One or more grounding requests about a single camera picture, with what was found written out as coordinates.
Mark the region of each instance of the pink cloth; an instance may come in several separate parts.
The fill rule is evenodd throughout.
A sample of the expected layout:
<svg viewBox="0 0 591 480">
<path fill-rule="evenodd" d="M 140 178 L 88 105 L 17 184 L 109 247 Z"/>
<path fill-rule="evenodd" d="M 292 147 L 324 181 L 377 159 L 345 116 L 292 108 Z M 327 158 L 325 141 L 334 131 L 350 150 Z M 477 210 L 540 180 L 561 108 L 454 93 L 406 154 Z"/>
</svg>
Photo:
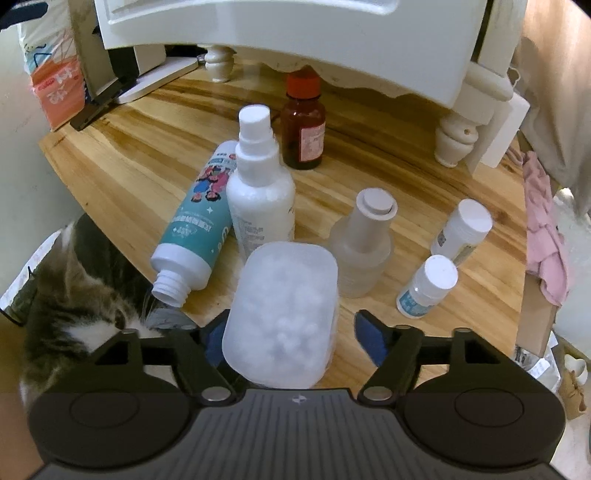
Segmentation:
<svg viewBox="0 0 591 480">
<path fill-rule="evenodd" d="M 541 291 L 551 304 L 561 306 L 569 292 L 569 269 L 564 237 L 552 217 L 550 177 L 535 152 L 523 161 L 527 212 L 527 271 L 541 279 Z"/>
</svg>

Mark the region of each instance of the red bottle cap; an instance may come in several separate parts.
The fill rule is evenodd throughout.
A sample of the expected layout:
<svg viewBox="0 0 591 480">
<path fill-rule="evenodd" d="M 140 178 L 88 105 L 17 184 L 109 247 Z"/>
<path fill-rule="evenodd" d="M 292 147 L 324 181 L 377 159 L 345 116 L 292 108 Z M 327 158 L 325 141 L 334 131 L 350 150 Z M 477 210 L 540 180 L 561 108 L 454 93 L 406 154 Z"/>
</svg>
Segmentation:
<svg viewBox="0 0 591 480">
<path fill-rule="evenodd" d="M 287 75 L 287 95 L 299 100 L 320 96 L 320 77 L 310 66 Z"/>
</svg>

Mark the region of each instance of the beige curtain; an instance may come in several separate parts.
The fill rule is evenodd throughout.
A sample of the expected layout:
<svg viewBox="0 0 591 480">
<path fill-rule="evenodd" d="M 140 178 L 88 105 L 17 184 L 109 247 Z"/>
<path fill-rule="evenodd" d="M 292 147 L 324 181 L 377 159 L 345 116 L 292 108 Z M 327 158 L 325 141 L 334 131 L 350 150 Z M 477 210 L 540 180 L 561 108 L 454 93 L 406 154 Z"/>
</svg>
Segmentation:
<svg viewBox="0 0 591 480">
<path fill-rule="evenodd" d="M 531 104 L 521 129 L 583 215 L 591 209 L 591 19 L 571 0 L 529 0 L 515 63 Z"/>
</svg>

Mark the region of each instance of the amber bottle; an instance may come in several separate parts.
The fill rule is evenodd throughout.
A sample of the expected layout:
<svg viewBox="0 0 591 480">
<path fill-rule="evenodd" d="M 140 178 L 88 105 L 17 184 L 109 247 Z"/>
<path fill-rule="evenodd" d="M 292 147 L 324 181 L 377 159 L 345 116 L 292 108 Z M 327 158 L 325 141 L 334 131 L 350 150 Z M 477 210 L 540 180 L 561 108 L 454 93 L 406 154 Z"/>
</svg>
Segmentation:
<svg viewBox="0 0 591 480">
<path fill-rule="evenodd" d="M 326 110 L 319 102 L 320 77 L 305 67 L 287 76 L 288 102 L 281 111 L 281 146 L 286 165 L 309 170 L 320 165 Z"/>
</svg>

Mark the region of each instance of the white cabinet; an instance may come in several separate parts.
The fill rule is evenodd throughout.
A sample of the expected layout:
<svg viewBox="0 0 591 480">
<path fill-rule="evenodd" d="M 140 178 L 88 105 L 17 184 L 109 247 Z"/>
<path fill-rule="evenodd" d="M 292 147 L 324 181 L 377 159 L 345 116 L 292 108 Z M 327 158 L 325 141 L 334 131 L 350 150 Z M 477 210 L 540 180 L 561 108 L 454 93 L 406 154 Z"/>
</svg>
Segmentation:
<svg viewBox="0 0 591 480">
<path fill-rule="evenodd" d="M 208 44 L 209 57 L 218 62 L 211 71 L 219 74 L 231 70 L 233 49 L 278 70 L 294 70 L 308 63 L 335 85 L 365 86 L 390 96 L 414 92 L 453 108 L 455 116 L 438 133 L 438 139 L 444 139 L 438 143 L 444 144 L 439 158 L 453 157 L 444 160 L 448 165 L 457 163 L 472 149 L 478 135 L 476 126 L 488 123 L 495 102 L 511 97 L 504 72 L 527 3 L 95 1 L 106 48 L 148 43 Z M 479 34 L 483 38 L 483 65 L 470 61 L 478 57 L 475 45 Z"/>
</svg>

